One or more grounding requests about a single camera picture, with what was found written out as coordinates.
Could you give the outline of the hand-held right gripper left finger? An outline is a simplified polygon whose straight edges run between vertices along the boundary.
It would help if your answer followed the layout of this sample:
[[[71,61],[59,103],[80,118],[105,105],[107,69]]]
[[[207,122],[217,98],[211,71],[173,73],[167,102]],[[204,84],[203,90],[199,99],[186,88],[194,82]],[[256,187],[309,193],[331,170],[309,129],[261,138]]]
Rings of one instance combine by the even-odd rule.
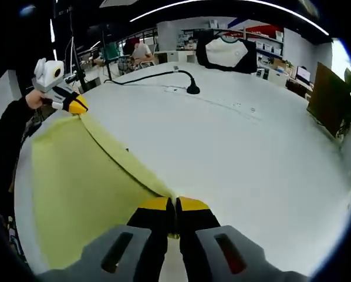
[[[127,224],[94,239],[78,261],[40,274],[39,281],[158,281],[174,216],[171,198],[146,200]]]

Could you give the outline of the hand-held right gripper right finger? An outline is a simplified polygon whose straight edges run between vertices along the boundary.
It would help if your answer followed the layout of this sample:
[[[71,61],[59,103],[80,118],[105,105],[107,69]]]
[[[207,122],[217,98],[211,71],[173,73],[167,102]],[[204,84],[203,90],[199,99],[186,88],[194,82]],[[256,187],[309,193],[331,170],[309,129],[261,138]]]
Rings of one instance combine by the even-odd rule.
[[[307,281],[269,263],[262,247],[232,226],[222,226],[202,201],[176,200],[180,251],[189,281]]]

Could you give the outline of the person's left hand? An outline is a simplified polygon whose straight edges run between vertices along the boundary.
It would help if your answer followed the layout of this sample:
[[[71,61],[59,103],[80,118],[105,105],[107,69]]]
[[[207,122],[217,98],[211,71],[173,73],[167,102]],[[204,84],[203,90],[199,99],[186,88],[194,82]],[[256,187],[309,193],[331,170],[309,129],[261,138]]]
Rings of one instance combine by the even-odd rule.
[[[46,99],[45,94],[36,89],[33,89],[25,96],[26,104],[33,110],[40,108]]]

